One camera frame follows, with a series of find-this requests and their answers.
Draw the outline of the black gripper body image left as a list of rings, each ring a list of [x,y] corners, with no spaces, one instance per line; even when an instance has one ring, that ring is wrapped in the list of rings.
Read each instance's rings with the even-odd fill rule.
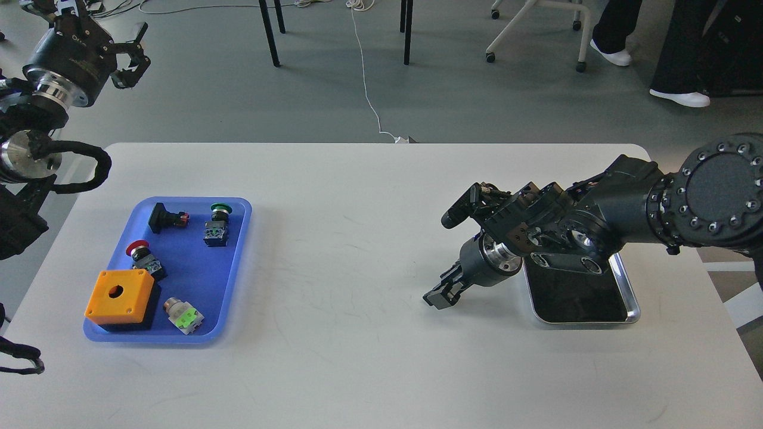
[[[115,57],[103,51],[103,45],[113,43],[109,32],[95,26],[85,30],[89,33],[67,33],[50,24],[23,67],[30,82],[39,81],[44,73],[54,73],[79,87],[80,94],[75,98],[79,108],[95,103],[109,75],[116,70]]]

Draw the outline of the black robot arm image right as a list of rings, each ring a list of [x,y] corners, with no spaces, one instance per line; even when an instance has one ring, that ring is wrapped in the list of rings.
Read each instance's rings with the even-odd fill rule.
[[[692,152],[680,170],[620,155],[603,173],[562,189],[529,182],[518,192],[474,183],[442,215],[445,228],[472,218],[480,231],[423,296],[447,309],[472,285],[493,286],[522,260],[601,275],[627,243],[717,247],[753,260],[761,280],[761,134],[738,133]]]

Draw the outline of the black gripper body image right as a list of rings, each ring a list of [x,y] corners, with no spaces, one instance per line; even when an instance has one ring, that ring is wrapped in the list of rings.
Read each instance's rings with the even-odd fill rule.
[[[521,256],[515,255],[505,244],[494,241],[485,232],[479,232],[461,246],[458,261],[460,282],[466,287],[497,285],[518,274],[523,266]]]

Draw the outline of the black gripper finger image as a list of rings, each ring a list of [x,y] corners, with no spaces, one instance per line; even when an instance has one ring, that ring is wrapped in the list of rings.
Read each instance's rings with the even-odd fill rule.
[[[460,301],[461,295],[470,286],[468,282],[442,280],[435,288],[423,295],[423,301],[438,310],[449,309]]]
[[[130,58],[128,68],[116,70],[111,73],[111,80],[118,89],[132,89],[150,67],[150,58],[145,56],[142,47],[142,38],[148,30],[147,22],[139,22],[134,27],[134,36],[130,41],[122,43],[110,43],[110,54],[126,54]]]
[[[455,262],[441,274],[441,286],[447,293],[462,293],[472,285],[460,262]]]
[[[84,1],[21,1],[21,8],[43,17],[55,30],[89,30]]]

